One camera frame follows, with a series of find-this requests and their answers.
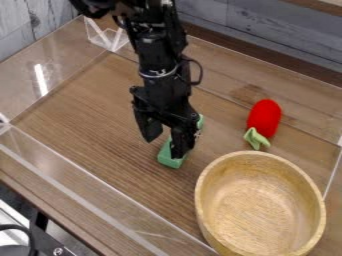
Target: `gray wall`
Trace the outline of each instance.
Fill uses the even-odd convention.
[[[342,70],[342,17],[281,0],[176,0],[180,17]],[[68,0],[0,0],[0,61],[76,16]]]
[[[0,0],[0,61],[75,16],[68,0]]]
[[[199,26],[342,71],[342,17],[281,0],[176,0]]]

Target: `red toy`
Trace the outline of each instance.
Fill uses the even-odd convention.
[[[253,107],[247,120],[247,133],[245,139],[250,142],[255,150],[261,144],[270,146],[267,138],[271,138],[279,126],[282,109],[275,101],[261,100]]]

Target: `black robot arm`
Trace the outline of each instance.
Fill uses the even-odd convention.
[[[134,86],[134,113],[147,142],[171,128],[171,158],[182,159],[195,146],[199,114],[190,105],[191,86],[202,80],[200,64],[183,55],[187,35],[182,27],[175,0],[71,0],[91,18],[108,12],[126,29],[139,56],[139,74],[144,86]],[[200,68],[198,81],[191,81],[190,63]]]

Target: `green toy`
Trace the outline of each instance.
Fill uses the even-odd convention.
[[[198,129],[202,130],[203,128],[203,124],[204,124],[204,117],[203,115],[200,115],[199,121],[198,121]],[[160,152],[158,154],[158,162],[163,165],[166,165],[167,167],[171,167],[172,169],[179,169],[184,160],[187,159],[187,155],[184,155],[183,158],[180,159],[172,159],[171,158],[171,148],[170,148],[170,143],[171,143],[172,139],[171,136],[167,139]]]

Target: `red object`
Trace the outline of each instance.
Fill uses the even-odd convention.
[[[266,138],[274,136],[282,118],[282,109],[275,101],[261,100],[253,107],[247,129],[255,128]]]

